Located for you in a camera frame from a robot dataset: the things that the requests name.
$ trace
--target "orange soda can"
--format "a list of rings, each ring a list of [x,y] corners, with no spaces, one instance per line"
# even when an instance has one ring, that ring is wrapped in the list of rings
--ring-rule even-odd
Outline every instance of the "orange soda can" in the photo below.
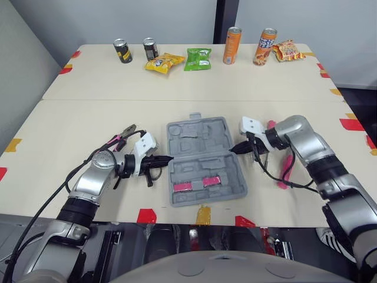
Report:
[[[241,41],[242,29],[230,27],[226,36],[223,62],[227,65],[233,64],[236,60],[238,46]]]
[[[267,58],[272,50],[272,45],[277,37],[277,30],[273,28],[265,28],[260,36],[259,44],[253,63],[258,66],[263,66],[267,62]]]

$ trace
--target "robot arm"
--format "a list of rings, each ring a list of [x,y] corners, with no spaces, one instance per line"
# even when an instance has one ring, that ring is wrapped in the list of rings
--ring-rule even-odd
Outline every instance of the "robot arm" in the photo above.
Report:
[[[240,131],[254,134],[260,153],[289,146],[295,151],[321,197],[329,200],[322,210],[337,240],[353,252],[360,270],[372,272],[377,267],[377,205],[309,122],[291,116],[267,130],[243,117]]]
[[[156,149],[153,136],[146,133],[135,143],[133,154],[97,152],[90,167],[72,188],[58,217],[47,227],[28,262],[25,275],[34,272],[32,276],[38,274],[37,280],[62,275],[66,280],[75,281],[72,274],[81,275],[80,269],[84,267],[86,257],[81,247],[90,237],[90,225],[104,193],[110,187],[115,188],[119,177],[129,178],[132,175],[145,174],[148,186],[151,186],[149,170],[162,168],[172,159],[170,156],[151,156]],[[41,272],[46,269],[54,274]]]

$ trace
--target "gray wall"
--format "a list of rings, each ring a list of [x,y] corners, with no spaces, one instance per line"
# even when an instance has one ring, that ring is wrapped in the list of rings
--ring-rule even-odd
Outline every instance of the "gray wall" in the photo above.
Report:
[[[0,0],[0,154],[59,70],[12,4]]]
[[[278,41],[306,43],[338,87],[377,88],[376,0],[240,0],[242,42],[257,43],[264,28]]]
[[[82,44],[212,43],[216,0],[11,0],[63,66]]]

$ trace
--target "yellow snack bag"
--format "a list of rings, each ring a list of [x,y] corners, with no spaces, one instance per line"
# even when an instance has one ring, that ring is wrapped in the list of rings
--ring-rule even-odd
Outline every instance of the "yellow snack bag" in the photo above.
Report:
[[[147,70],[154,70],[163,74],[167,74],[170,68],[178,65],[184,61],[184,57],[169,53],[155,57],[155,59],[148,61],[145,65]]]
[[[275,52],[276,58],[279,62],[305,58],[305,55],[299,52],[293,43],[293,40],[286,40],[279,44],[275,44],[272,47],[272,50]]]

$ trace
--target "snack bag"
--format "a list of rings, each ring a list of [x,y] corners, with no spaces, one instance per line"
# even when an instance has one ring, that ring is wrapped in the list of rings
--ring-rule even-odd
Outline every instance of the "snack bag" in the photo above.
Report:
[[[211,64],[209,61],[211,51],[211,48],[188,48],[188,57],[186,66],[184,66],[184,70],[197,71],[211,69]]]
[[[148,61],[145,65],[147,70],[154,70],[163,74],[167,74],[170,68],[178,65],[184,61],[184,57],[164,53],[164,55],[155,57],[155,59]]]
[[[279,62],[305,58],[305,55],[299,52],[294,45],[293,40],[286,40],[279,44],[275,44],[272,47],[272,50],[275,52],[276,58]]]

